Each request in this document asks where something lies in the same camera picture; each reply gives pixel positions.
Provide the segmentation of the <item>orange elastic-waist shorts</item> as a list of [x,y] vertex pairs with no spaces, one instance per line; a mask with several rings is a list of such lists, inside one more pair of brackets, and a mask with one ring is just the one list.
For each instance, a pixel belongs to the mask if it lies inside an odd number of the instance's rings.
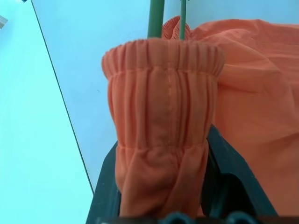
[[102,58],[122,217],[197,215],[216,126],[280,215],[299,215],[299,25],[221,20]]

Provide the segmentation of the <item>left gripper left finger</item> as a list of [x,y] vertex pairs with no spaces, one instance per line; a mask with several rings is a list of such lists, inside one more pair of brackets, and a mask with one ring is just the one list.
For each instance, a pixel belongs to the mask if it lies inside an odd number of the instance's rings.
[[103,161],[87,216],[88,220],[117,218],[119,216],[121,194],[115,181],[116,147],[117,143],[113,145]]

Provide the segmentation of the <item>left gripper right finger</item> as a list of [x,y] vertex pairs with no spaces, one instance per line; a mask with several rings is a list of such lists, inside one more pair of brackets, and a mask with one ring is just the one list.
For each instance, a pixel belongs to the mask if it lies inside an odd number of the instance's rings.
[[208,160],[201,193],[207,217],[226,218],[242,212],[252,217],[278,214],[245,159],[215,126],[208,134]]

